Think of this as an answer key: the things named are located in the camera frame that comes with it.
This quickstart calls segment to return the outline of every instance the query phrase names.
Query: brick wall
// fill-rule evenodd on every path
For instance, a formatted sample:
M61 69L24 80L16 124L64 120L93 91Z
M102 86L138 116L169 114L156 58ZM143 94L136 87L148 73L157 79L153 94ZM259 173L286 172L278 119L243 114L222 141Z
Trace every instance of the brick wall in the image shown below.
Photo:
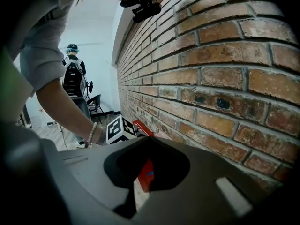
M158 1L120 52L122 114L280 184L300 145L300 55L282 12L271 0Z

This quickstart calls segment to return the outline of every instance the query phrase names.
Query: cable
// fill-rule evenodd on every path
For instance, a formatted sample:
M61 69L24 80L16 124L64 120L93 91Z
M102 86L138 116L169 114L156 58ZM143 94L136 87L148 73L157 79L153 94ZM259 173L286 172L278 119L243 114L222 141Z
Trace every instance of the cable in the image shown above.
M61 132L62 132L62 138L64 139L64 143L65 143L66 149L68 150L68 147L67 147L66 141L65 141L64 132L62 131L62 128L61 128L61 125L60 125L60 124L59 124L59 126L60 126L60 129L61 129Z

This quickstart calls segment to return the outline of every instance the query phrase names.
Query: red object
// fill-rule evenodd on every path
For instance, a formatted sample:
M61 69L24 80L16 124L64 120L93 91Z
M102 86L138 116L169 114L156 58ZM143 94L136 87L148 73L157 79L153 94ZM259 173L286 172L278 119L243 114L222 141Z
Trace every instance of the red object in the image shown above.
M133 124L136 124L139 130L142 130L148 136L154 136L154 133L151 132L149 128L146 127L140 120L133 121ZM137 176L142 190L147 193L150 191L150 183L154 180L154 171L153 164L150 159L147 160L145 166L142 168L140 174Z
M150 191L150 183L154 180L153 164L150 159L147 160L140 174L137 176L142 190L147 193Z
M145 124L143 124L140 120L135 120L132 122L133 124L136 124L137 127L142 130L145 134L147 134L148 136L154 136L154 133L151 132L151 130L149 128L147 128L145 126Z

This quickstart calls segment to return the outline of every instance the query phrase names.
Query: white ceiling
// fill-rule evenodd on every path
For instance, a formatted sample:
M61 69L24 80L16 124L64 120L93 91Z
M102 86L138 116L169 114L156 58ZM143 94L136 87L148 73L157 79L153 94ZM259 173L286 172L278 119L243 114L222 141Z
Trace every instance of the white ceiling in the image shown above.
M78 19L113 19L117 6L120 1L116 0L77 0L69 12L68 22L78 21Z

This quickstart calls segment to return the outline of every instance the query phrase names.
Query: sneaker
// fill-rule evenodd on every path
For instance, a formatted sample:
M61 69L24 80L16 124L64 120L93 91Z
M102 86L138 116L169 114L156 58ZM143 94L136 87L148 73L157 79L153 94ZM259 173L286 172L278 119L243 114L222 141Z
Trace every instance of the sneaker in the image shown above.
M76 143L76 147L77 147L77 148L87 148L88 145L87 145L87 143L85 143L84 141L81 141L81 142L77 142L77 143Z

